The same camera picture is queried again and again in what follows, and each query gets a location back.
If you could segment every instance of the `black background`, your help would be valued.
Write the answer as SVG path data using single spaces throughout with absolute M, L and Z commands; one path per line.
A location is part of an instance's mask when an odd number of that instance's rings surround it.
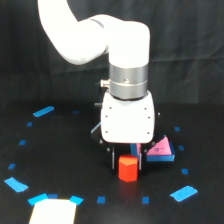
M 68 0 L 78 21 L 97 14 L 135 20 L 151 32 L 149 90 L 156 103 L 224 102 L 222 0 Z M 93 103 L 108 55 L 69 64 L 40 24 L 36 0 L 0 0 L 0 105 L 13 101 Z
M 149 164 L 129 185 L 112 175 L 105 149 L 90 138 L 100 119 L 100 111 L 93 110 L 98 89 L 92 83 L 108 77 L 108 56 L 82 66 L 67 63 L 41 27 L 36 0 L 0 0 L 0 223 L 28 223 L 33 208 L 27 199 L 56 193 L 84 198 L 77 224 L 222 224 L 224 108 L 211 104 L 224 102 L 224 2 L 68 3 L 78 20 L 109 14 L 149 26 L 149 90 L 161 113 L 157 126 L 174 144 L 175 162 Z M 32 116 L 49 105 L 55 107 L 52 113 Z M 18 145 L 21 139 L 25 146 Z M 12 171 L 10 163 L 16 163 Z M 189 169 L 188 176 L 182 168 Z M 29 189 L 15 193 L 3 182 L 11 176 Z M 182 203 L 169 196 L 186 185 L 198 194 Z M 96 204 L 101 195 L 103 206 Z M 150 197 L 150 205 L 142 205 L 143 196 Z

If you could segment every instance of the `white block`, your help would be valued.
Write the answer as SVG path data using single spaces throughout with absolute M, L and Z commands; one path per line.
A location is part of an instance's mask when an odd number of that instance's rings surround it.
M 75 210 L 69 200 L 46 199 L 35 204 L 29 224 L 73 224 Z

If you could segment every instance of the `red block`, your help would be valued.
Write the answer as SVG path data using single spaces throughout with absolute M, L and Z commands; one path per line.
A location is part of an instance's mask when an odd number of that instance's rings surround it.
M 119 178 L 126 182 L 138 179 L 138 158 L 132 155 L 122 155 L 119 158 Z

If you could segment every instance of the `blue tape strip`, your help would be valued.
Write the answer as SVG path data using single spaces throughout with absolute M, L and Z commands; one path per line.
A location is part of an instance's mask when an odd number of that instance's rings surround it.
M 180 131 L 179 127 L 175 127 L 174 129 L 175 129 L 175 131 Z
M 99 196 L 97 199 L 97 204 L 105 204 L 106 198 L 104 196 Z
M 70 198 L 70 201 L 77 204 L 77 205 L 80 205 L 83 202 L 83 199 L 79 198 L 79 197 L 72 196 Z
M 25 145 L 26 144 L 26 140 L 21 140 L 20 142 L 19 142 L 19 145 Z
M 180 149 L 180 151 L 184 151 L 184 146 L 179 145 L 179 149 Z
M 4 181 L 6 184 L 9 185 L 9 187 L 11 187 L 14 191 L 16 191 L 17 193 L 25 191 L 28 186 L 26 186 L 25 184 L 22 184 L 20 182 L 18 182 L 16 179 L 14 179 L 13 177 L 7 179 Z
M 57 199 L 58 195 L 57 194 L 49 194 L 48 198 L 50 198 L 50 199 Z
M 40 116 L 42 116 L 42 115 L 44 115 L 44 114 L 47 114 L 47 113 L 51 112 L 52 110 L 54 110 L 54 107 L 52 107 L 52 106 L 50 106 L 50 107 L 46 107 L 46 108 L 44 108 L 44 109 L 42 109 L 42 110 L 39 110 L 39 111 L 33 113 L 33 115 L 34 115 L 35 117 L 40 117 Z
M 186 186 L 186 187 L 174 192 L 170 196 L 173 197 L 176 201 L 180 202 L 180 201 L 183 201 L 184 199 L 196 194 L 197 192 L 198 191 L 196 189 L 194 189 L 193 187 Z
M 32 125 L 33 125 L 32 122 L 28 122 L 28 123 L 27 123 L 27 127 L 31 127 Z
M 9 169 L 9 170 L 12 170 L 12 169 L 15 167 L 15 165 L 16 165 L 16 164 L 11 163 L 11 164 L 9 165 L 8 169 Z
M 143 197 L 142 204 L 149 204 L 149 197 Z
M 46 195 L 46 194 L 41 194 L 41 195 L 38 195 L 38 196 L 36 196 L 36 197 L 34 197 L 34 198 L 30 198 L 30 199 L 28 200 L 28 202 L 33 206 L 33 205 L 35 205 L 37 202 L 39 202 L 39 201 L 43 201 L 43 200 L 45 200 L 45 199 L 48 199 L 47 195 Z
M 182 174 L 188 175 L 188 169 L 182 169 Z

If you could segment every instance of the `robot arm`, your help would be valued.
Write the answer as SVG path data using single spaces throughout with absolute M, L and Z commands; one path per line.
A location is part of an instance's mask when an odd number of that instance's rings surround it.
M 82 65 L 109 52 L 109 61 L 120 68 L 148 64 L 149 29 L 138 22 L 125 22 L 96 15 L 80 22 L 66 0 L 38 0 L 42 26 L 59 54 Z
M 96 15 L 77 21 L 66 0 L 38 0 L 42 26 L 59 54 L 82 65 L 109 53 L 110 78 L 101 110 L 107 142 L 148 143 L 154 106 L 147 91 L 150 33 L 145 24 Z

